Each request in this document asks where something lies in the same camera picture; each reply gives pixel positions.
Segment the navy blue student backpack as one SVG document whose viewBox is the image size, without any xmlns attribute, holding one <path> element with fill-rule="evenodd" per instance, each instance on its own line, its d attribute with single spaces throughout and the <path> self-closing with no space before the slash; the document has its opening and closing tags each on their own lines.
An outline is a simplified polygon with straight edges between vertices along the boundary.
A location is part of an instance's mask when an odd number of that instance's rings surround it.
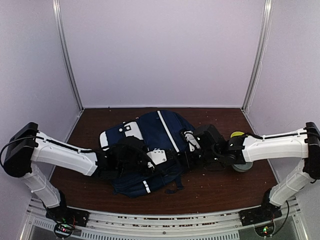
<svg viewBox="0 0 320 240">
<path fill-rule="evenodd" d="M 170 183 L 183 190 L 181 175 L 194 165 L 195 127 L 180 114 L 157 110 L 124 121 L 99 135 L 104 160 L 96 176 L 108 180 L 113 194 L 137 198 Z"/>
</svg>

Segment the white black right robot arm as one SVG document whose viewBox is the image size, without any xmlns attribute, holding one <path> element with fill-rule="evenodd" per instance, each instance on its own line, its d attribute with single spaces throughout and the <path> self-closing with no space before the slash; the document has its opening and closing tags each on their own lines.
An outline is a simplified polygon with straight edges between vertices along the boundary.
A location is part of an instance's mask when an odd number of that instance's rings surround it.
<svg viewBox="0 0 320 240">
<path fill-rule="evenodd" d="M 181 135 L 193 151 L 201 151 L 206 160 L 226 166 L 246 165 L 265 159 L 299 158 L 287 177 L 269 189 L 256 210 L 259 220 L 268 220 L 285 201 L 308 183 L 320 178 L 320 130 L 314 122 L 291 132 L 256 135 L 242 133 L 225 140 L 214 125 L 183 130 Z"/>
</svg>

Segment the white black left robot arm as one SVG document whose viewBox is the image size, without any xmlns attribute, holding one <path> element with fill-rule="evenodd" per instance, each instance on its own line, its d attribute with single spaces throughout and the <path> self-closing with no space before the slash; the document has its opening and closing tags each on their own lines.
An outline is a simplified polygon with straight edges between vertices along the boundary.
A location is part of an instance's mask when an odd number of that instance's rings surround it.
<svg viewBox="0 0 320 240">
<path fill-rule="evenodd" d="M 84 176 L 116 179 L 126 173 L 152 174 L 156 163 L 136 123 L 107 130 L 99 136 L 100 147 L 82 148 L 56 140 L 30 122 L 0 150 L 0 165 L 11 177 L 21 179 L 61 222 L 72 218 L 65 195 L 49 183 L 38 163 L 73 170 Z"/>
</svg>

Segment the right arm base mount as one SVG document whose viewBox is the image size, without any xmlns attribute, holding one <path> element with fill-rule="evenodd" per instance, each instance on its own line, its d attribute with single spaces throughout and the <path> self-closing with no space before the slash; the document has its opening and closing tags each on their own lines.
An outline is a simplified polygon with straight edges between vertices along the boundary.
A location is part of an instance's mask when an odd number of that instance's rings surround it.
<svg viewBox="0 0 320 240">
<path fill-rule="evenodd" d="M 262 222 L 269 223 L 261 224 L 258 226 L 255 226 L 255 233 L 264 239 L 272 238 L 275 236 L 278 232 L 282 230 L 284 225 L 287 222 L 287 219 L 289 217 L 290 213 L 290 205 L 288 200 L 286 200 L 286 207 L 287 207 L 287 213 L 285 216 L 284 221 L 282 222 L 281 226 L 276 228 L 276 224 L 274 220 L 276 218 L 282 217 L 283 214 L 281 212 L 281 207 L 273 205 L 270 203 L 270 193 L 271 188 L 269 188 L 263 195 L 261 205 L 258 207 L 253 207 L 245 210 L 241 210 L 238 212 L 239 219 L 241 221 L 242 226 L 249 226 L 249 225 L 256 225 L 260 224 Z"/>
</svg>

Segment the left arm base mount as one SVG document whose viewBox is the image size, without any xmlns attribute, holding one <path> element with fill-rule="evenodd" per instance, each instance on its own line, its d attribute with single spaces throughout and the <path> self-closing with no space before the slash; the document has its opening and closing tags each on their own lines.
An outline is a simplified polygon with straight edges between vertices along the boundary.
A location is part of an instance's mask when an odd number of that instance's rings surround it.
<svg viewBox="0 0 320 240">
<path fill-rule="evenodd" d="M 75 209 L 67 206 L 64 193 L 58 191 L 60 196 L 59 205 L 48 208 L 42 204 L 46 210 L 46 217 L 55 222 L 53 233 L 59 240 L 69 238 L 74 232 L 79 231 L 76 227 L 86 227 L 90 213 L 86 210 Z"/>
</svg>

